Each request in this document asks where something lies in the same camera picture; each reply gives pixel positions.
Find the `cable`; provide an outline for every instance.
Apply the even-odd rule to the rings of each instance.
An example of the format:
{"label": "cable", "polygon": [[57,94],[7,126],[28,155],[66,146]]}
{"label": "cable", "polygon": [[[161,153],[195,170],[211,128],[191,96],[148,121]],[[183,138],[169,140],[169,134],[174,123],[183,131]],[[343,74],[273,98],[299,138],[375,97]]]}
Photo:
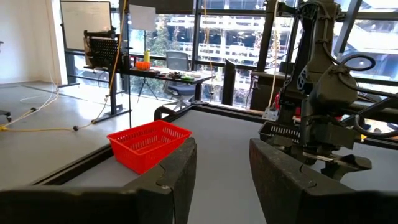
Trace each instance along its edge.
{"label": "cable", "polygon": [[[205,22],[207,22],[207,0],[204,0],[204,11],[205,11]],[[206,47],[207,47],[207,53],[210,52],[210,46],[209,46],[209,41],[210,41],[210,28],[209,26],[206,26]],[[214,96],[214,71],[213,71],[213,63],[211,62],[211,57],[209,59],[210,61],[210,71],[211,71],[211,91],[210,91],[210,102],[213,99]]]}
{"label": "cable", "polygon": [[[282,59],[283,57],[285,57],[285,56],[288,55],[288,54],[289,54],[289,53],[286,53],[286,54],[284,54],[284,55],[282,55],[282,56],[279,56],[277,60]],[[268,64],[266,64],[266,67],[267,67],[268,65],[270,65],[270,64],[272,64],[272,63],[274,63],[274,62],[276,62],[277,60],[273,60],[273,61],[269,62]],[[252,90],[252,88],[251,88],[251,86],[250,86],[249,93],[248,93],[248,95],[246,96],[246,106],[245,106],[245,109],[248,107],[248,100],[249,100],[249,96],[250,96],[251,90]]]}
{"label": "cable", "polygon": [[[50,95],[50,97],[43,103],[43,105],[47,104],[47,103],[50,101],[50,99],[53,97],[53,94],[54,94],[54,92],[53,92],[53,91],[54,91],[54,85],[56,85],[56,84],[54,83],[53,79],[52,79],[52,75],[51,75],[50,69],[48,69],[48,72],[49,72],[49,76],[50,76],[50,79],[51,79],[51,95]],[[25,103],[26,100],[36,99],[36,98],[40,98],[40,97],[43,97],[43,96],[27,97],[27,98],[20,99],[19,102]]]}
{"label": "cable", "polygon": [[[276,15],[277,15],[277,10],[278,10],[278,4],[279,4],[279,1],[277,0],[276,4],[275,4],[275,10],[274,10],[274,25],[275,25],[275,30],[274,30],[274,51],[275,51],[274,59],[275,59],[275,61],[278,58],[278,51],[277,51],[278,44],[277,44],[277,41],[276,41],[276,39],[277,39],[277,32],[276,32],[276,27],[277,27],[276,19],[277,19],[277,17],[276,17]],[[272,97],[274,96],[276,73],[277,73],[276,65],[274,65],[274,80],[272,81],[271,95],[269,96],[269,102],[268,102],[268,107],[269,108],[271,107]]]}
{"label": "cable", "polygon": [[360,134],[365,135],[366,137],[370,138],[393,138],[398,136],[398,131],[393,131],[389,133],[371,133],[369,131],[365,131],[360,125],[359,125],[359,120],[360,117],[359,115],[355,116],[355,121],[354,121],[354,130],[359,132]]}
{"label": "cable", "polygon": [[338,78],[339,78],[341,83],[343,83],[345,86],[347,86],[348,88],[350,88],[352,90],[360,91],[360,92],[363,92],[363,93],[369,93],[369,94],[373,94],[373,95],[386,96],[386,97],[398,99],[398,94],[386,93],[386,92],[377,91],[377,90],[369,90],[369,89],[366,89],[366,88],[361,88],[361,87],[358,87],[358,86],[354,86],[354,85],[348,83],[344,79],[342,73],[338,74]]}
{"label": "cable", "polygon": [[[127,6],[127,0],[124,0],[124,7],[123,8],[125,9],[126,6]],[[124,24],[124,20],[125,20],[125,13],[122,14],[121,24]],[[120,37],[123,36],[123,28],[124,28],[124,26],[121,26]],[[78,131],[79,129],[83,129],[83,128],[87,128],[87,127],[91,126],[101,116],[101,114],[103,113],[103,111],[106,108],[106,104],[108,103],[109,96],[110,96],[111,91],[112,91],[112,85],[113,85],[115,73],[116,73],[116,65],[118,64],[117,62],[118,62],[118,58],[120,56],[120,48],[121,48],[121,38],[118,39],[118,52],[116,54],[116,61],[114,63],[114,67],[113,67],[112,79],[111,79],[110,87],[109,87],[109,95],[105,99],[105,104],[104,104],[101,112],[99,113],[99,115],[94,120],[92,120],[90,122],[90,124],[87,124],[87,125],[82,126],[82,127],[74,126],[73,128],[47,128],[47,129],[8,129],[7,128],[7,126],[9,126],[10,124],[13,124],[13,123],[15,123],[15,122],[17,122],[17,121],[19,121],[21,119],[24,119],[24,118],[26,118],[26,117],[38,112],[38,110],[35,110],[35,111],[30,110],[30,111],[26,112],[24,115],[22,115],[20,118],[16,119],[15,121],[13,121],[13,122],[11,122],[9,124],[6,124],[4,126],[0,126],[0,131],[9,131],[9,132]],[[39,108],[39,110],[41,110],[42,108],[45,108],[46,106],[48,106],[51,103],[53,103],[55,100],[58,99],[58,97],[59,97],[59,88],[57,87],[57,97],[56,97],[56,99],[51,100],[49,103],[43,105],[42,107]]]}
{"label": "cable", "polygon": [[102,75],[104,75],[106,72],[102,72],[99,76],[98,76],[98,87],[100,87],[100,80]]}
{"label": "cable", "polygon": [[[376,66],[376,61],[373,58],[371,58],[371,57],[369,57],[367,55],[363,55],[363,54],[354,54],[354,55],[352,55],[352,56],[350,56],[348,58],[343,59],[342,62],[337,61],[332,56],[332,54],[329,52],[328,46],[326,45],[327,42],[330,42],[330,40],[327,39],[327,35],[328,35],[328,22],[329,22],[328,20],[331,19],[331,17],[329,15],[328,11],[326,10],[325,5],[322,4],[321,2],[318,2],[318,1],[306,2],[306,3],[304,3],[304,4],[302,4],[300,6],[300,9],[304,8],[305,6],[309,6],[309,5],[315,5],[315,6],[318,6],[318,7],[322,8],[323,13],[325,14],[322,17],[322,19],[325,20],[325,26],[323,28],[323,37],[322,37],[322,40],[318,40],[318,41],[323,42],[322,47],[323,47],[325,53],[327,54],[327,56],[330,58],[330,60],[332,62],[334,62],[335,64],[337,64],[337,65],[339,65],[341,67],[345,66],[346,68],[348,68],[348,69],[350,69],[352,71],[359,71],[359,72],[367,71],[369,69],[374,68],[374,66]],[[368,66],[368,67],[365,67],[365,68],[353,68],[353,67],[349,67],[349,66],[345,65],[349,60],[354,59],[354,58],[365,58],[365,59],[367,59],[367,60],[369,60],[371,62],[371,65]]]}

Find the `white paper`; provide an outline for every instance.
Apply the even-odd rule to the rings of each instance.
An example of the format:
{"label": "white paper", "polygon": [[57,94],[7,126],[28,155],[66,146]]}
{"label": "white paper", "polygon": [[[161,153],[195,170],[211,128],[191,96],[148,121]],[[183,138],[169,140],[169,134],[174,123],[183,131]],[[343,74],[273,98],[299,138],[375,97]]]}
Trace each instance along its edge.
{"label": "white paper", "polygon": [[156,31],[156,8],[130,5],[133,29]]}

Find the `red plastic basket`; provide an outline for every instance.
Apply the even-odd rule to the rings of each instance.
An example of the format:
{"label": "red plastic basket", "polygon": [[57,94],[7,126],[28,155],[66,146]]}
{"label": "red plastic basket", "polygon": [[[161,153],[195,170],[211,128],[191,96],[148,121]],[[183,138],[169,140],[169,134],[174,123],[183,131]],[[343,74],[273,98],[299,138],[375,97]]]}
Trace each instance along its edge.
{"label": "red plastic basket", "polygon": [[165,121],[108,135],[116,159],[137,174],[143,174],[176,150],[191,131]]}

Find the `computer monitor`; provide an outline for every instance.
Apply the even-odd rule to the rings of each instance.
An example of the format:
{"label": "computer monitor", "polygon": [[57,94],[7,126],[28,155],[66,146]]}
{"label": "computer monitor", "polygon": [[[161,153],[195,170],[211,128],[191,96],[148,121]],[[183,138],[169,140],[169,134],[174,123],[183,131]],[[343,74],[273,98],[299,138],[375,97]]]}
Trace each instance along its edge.
{"label": "computer monitor", "polygon": [[221,103],[232,106],[235,91],[236,64],[228,59],[225,60],[225,64],[223,99]]}

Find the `gray table surface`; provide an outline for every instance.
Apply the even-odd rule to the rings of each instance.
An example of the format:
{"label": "gray table surface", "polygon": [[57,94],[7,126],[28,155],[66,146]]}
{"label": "gray table surface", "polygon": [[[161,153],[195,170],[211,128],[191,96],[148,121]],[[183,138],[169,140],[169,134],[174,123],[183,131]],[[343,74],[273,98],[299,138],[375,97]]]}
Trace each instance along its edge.
{"label": "gray table surface", "polygon": [[[189,111],[174,124],[191,130],[198,144],[189,223],[265,223],[249,165],[249,139],[258,138],[261,124],[199,111]],[[349,153],[370,158],[373,169],[348,174],[343,184],[357,190],[398,190],[397,152],[361,144],[339,152]],[[313,169],[322,167],[317,162]],[[137,176],[112,157],[66,184],[116,187]]]}

